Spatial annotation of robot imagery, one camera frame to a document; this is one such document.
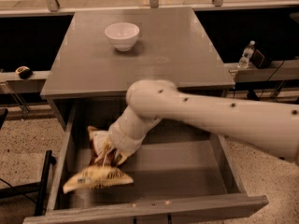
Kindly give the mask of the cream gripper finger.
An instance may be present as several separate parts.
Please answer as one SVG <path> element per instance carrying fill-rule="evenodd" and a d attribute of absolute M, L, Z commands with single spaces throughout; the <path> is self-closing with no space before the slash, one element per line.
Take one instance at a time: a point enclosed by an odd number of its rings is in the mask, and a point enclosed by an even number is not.
<path fill-rule="evenodd" d="M 120 166 L 122 165 L 128 158 L 132 156 L 132 152 L 130 151 L 122 151 L 117 149 L 114 156 L 114 165 Z"/>
<path fill-rule="evenodd" d="M 111 144 L 108 141 L 105 141 L 97 152 L 97 158 L 94 163 L 101 166 L 109 166 L 111 164 Z"/>

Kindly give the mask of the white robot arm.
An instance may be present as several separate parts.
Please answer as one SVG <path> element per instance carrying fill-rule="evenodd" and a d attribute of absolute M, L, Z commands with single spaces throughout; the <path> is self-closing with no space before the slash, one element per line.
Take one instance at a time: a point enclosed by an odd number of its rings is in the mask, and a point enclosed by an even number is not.
<path fill-rule="evenodd" d="M 108 129 L 99 161 L 115 151 L 117 163 L 123 163 L 160 120 L 173 119 L 298 162 L 298 105 L 192 95 L 178 91 L 167 80 L 137 81 L 128 89 L 126 103 L 122 115 Z"/>

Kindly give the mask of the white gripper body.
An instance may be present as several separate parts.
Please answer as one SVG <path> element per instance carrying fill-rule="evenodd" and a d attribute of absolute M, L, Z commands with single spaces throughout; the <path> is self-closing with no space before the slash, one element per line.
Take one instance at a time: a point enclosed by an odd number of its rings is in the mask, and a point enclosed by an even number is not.
<path fill-rule="evenodd" d="M 160 121 L 160 119 L 141 118 L 130 106 L 127 106 L 108 129 L 111 146 L 125 155 L 133 155 L 141 147 L 148 131 Z"/>

